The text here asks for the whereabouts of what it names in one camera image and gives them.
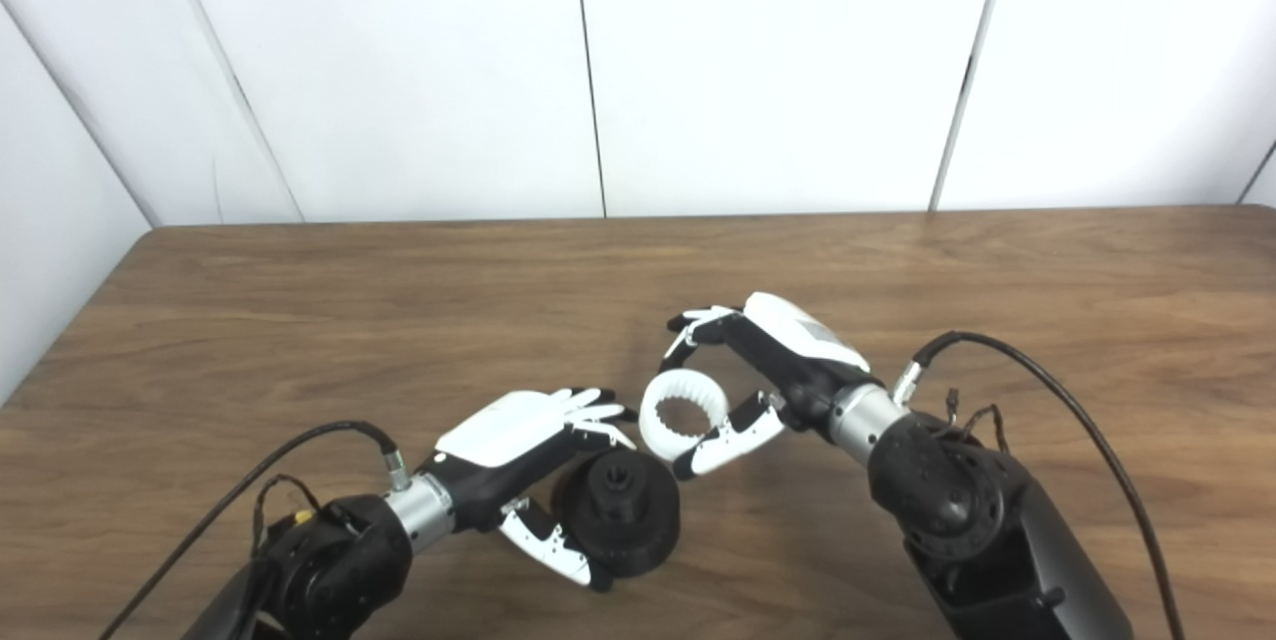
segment black plastic part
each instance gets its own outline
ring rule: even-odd
[[[649,572],[678,544],[678,482],[638,450],[611,450],[579,464],[554,502],[570,543],[611,576]]]
[[[869,456],[869,491],[928,552],[976,553],[995,532],[999,501],[923,421],[909,416],[882,432]],[[984,505],[991,513],[980,513]]]
[[[380,496],[338,498],[267,548],[278,583],[263,607],[292,637],[346,640],[403,590],[412,544]]]
[[[980,520],[962,539],[905,549],[961,640],[1132,640],[1129,620],[1055,505],[1021,463],[998,450],[940,441],[976,479]],[[979,551],[963,552],[976,539]]]
[[[276,574],[268,558],[254,558],[239,570],[182,635],[182,640],[250,640],[258,637],[256,613],[269,595]]]

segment metal cylinder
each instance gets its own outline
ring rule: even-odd
[[[403,524],[413,553],[420,553],[452,532],[452,497],[429,473],[412,477],[404,491],[389,491],[385,502]]]
[[[883,432],[910,413],[907,407],[891,400],[883,386],[863,382],[833,399],[828,436],[851,458],[868,464]]]

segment robot finger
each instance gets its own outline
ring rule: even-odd
[[[619,427],[611,423],[598,423],[595,421],[582,421],[572,423],[572,436],[579,450],[601,450],[620,445],[638,450],[638,445],[629,440]]]
[[[785,431],[785,423],[780,419],[780,404],[782,400],[778,395],[757,391],[730,412],[725,422],[707,432],[692,450],[674,460],[674,477],[690,481],[704,476],[778,436]]]
[[[574,409],[567,417],[569,423],[578,423],[582,421],[602,421],[602,418],[623,418],[628,409],[623,404],[601,404],[600,407],[586,407],[583,409]]]
[[[555,391],[556,400],[563,413],[569,414],[574,409],[583,409],[588,404],[605,404],[616,399],[616,391],[611,389],[561,389]]]
[[[563,530],[563,524],[531,498],[503,505],[500,532],[518,549],[577,585],[606,593],[611,574],[584,555]]]

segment white plastic ring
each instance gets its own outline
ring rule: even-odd
[[[698,436],[684,436],[681,432],[674,431],[672,427],[665,426],[656,407],[669,399],[692,400],[708,417],[709,427],[718,427],[726,421],[730,404],[726,400],[726,391],[722,391],[722,388],[712,377],[704,376],[699,371],[674,368],[652,377],[646,394],[642,395],[642,408],[638,409],[638,431],[642,432],[642,440],[652,454],[666,459],[666,462],[672,462],[695,447],[704,432]]]

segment black cylindrical object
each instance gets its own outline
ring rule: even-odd
[[[565,477],[555,505],[570,539],[616,578],[651,571],[678,544],[678,482],[638,450],[588,459]]]

